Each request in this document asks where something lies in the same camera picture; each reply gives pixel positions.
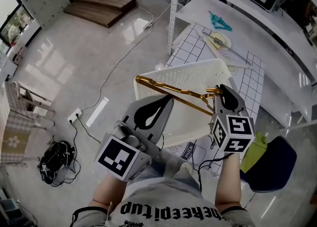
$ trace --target dark blue cushion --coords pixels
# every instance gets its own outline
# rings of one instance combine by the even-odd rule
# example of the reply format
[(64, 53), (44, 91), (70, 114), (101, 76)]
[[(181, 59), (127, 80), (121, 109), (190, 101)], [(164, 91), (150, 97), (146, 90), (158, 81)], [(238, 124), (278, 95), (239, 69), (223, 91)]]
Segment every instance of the dark blue cushion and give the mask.
[(282, 189), (293, 171), (296, 157), (296, 152), (286, 139), (278, 136), (267, 144), (266, 152), (247, 173), (240, 170), (240, 178), (254, 192)]

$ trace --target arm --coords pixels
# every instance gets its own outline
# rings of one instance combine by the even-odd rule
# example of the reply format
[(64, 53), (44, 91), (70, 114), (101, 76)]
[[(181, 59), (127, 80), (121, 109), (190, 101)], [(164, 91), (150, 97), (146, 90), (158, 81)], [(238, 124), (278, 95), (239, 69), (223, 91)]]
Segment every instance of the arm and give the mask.
[(116, 177), (107, 174), (104, 180), (97, 186), (93, 200), (89, 203), (92, 207), (101, 207), (108, 210), (110, 202), (115, 208), (122, 200), (127, 182), (123, 182)]
[(234, 153), (223, 161), (214, 204), (222, 212), (232, 206), (241, 206), (240, 200), (240, 159), (239, 153)]

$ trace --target wooden step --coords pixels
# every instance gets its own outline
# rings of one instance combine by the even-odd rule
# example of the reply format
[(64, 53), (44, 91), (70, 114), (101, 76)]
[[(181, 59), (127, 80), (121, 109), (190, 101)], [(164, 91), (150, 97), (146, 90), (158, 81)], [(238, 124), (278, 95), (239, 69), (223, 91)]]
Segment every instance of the wooden step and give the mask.
[(64, 12), (106, 28), (111, 27), (125, 14), (122, 11), (113, 10), (99, 4), (83, 2), (71, 3), (64, 9)]
[(75, 1), (100, 4), (100, 5), (104, 5), (109, 8), (122, 11), (122, 12), (128, 12), (136, 6), (136, 0), (75, 0)]

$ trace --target white laundry basket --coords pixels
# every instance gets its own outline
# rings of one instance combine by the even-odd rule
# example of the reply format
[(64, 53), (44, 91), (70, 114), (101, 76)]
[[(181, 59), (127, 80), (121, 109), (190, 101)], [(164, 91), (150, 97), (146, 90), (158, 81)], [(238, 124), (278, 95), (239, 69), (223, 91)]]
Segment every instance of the white laundry basket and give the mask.
[[(191, 90), (200, 94), (206, 93), (206, 88), (213, 88), (220, 84), (232, 87), (229, 82), (231, 74), (221, 59), (211, 59), (170, 67), (148, 72), (142, 74), (142, 76), (151, 78), (156, 82), (165, 83), (183, 90)], [(164, 90), (210, 111), (201, 99), (167, 89)], [(160, 94), (151, 88), (137, 83), (135, 80), (134, 91), (137, 100)], [(212, 106), (212, 99), (209, 99), (209, 104)], [(210, 122), (210, 115), (175, 100), (173, 110), (163, 132), (164, 148), (208, 135), (210, 133), (208, 123)]]

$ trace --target floor outlet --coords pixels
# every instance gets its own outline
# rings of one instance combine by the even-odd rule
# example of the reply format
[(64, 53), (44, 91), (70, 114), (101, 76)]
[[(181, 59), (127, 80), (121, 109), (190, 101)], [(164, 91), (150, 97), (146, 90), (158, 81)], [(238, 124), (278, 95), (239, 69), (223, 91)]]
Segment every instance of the floor outlet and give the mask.
[(76, 114), (78, 114), (78, 117), (80, 117), (83, 113), (82, 113), (82, 111), (81, 111), (79, 108), (77, 108), (77, 109), (67, 118), (68, 122), (71, 121), (72, 123), (74, 123), (74, 122), (77, 120)]

